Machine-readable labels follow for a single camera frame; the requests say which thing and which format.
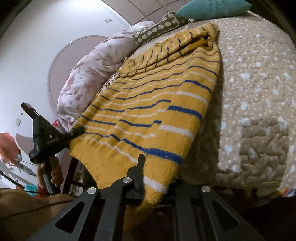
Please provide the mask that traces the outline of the red sleeve left forearm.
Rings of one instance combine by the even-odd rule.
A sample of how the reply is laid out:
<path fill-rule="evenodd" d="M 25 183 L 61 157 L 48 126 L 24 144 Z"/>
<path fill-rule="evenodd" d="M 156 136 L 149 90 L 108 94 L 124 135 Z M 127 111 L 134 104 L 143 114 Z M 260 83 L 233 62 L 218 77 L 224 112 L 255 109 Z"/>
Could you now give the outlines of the red sleeve left forearm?
<path fill-rule="evenodd" d="M 50 197 L 50 194 L 46 188 L 42 188 L 40 185 L 38 185 L 36 197 L 37 198 L 46 198 L 46 197 Z"/>

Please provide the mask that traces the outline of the person's left hand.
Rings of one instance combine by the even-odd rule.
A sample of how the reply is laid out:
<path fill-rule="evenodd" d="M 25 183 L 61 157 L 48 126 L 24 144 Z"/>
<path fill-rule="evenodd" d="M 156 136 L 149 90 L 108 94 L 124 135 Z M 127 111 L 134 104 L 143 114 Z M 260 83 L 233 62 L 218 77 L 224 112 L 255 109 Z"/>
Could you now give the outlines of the person's left hand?
<path fill-rule="evenodd" d="M 52 168 L 52 171 L 51 171 L 51 182 L 56 187 L 60 187 L 64 181 L 64 178 L 61 171 L 61 166 L 59 164 L 59 159 L 54 157 L 52 160 L 55 164 L 55 167 Z M 39 182 L 39 187 L 43 190 L 46 190 L 47 188 L 44 180 L 44 170 L 45 170 L 45 163 L 37 164 L 37 178 Z"/>

